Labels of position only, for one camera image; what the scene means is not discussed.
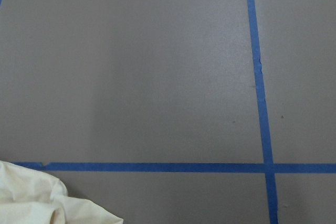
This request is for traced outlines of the cream motorcycle print t-shirt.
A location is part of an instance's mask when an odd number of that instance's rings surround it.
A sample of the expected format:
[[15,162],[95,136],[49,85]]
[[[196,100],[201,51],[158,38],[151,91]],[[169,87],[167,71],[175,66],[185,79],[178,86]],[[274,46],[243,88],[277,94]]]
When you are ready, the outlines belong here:
[[1,162],[1,223],[123,223],[44,172]]

